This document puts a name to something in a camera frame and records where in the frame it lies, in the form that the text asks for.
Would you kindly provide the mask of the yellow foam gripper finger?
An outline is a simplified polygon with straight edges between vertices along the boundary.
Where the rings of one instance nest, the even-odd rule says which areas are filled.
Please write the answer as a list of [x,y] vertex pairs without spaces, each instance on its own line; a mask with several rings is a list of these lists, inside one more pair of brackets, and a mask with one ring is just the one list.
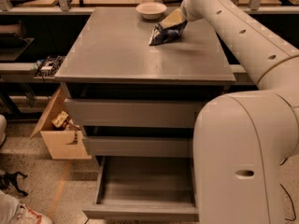
[[183,13],[180,8],[175,9],[172,11],[165,19],[163,19],[160,24],[164,29],[180,25],[185,22]]

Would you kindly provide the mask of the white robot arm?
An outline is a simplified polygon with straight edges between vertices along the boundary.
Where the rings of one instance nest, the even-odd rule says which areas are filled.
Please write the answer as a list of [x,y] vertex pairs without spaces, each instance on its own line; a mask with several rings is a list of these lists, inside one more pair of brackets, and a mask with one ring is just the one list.
[[256,85],[208,102],[194,126],[200,224],[285,224],[281,162],[298,152],[298,50],[231,0],[183,0],[215,29]]

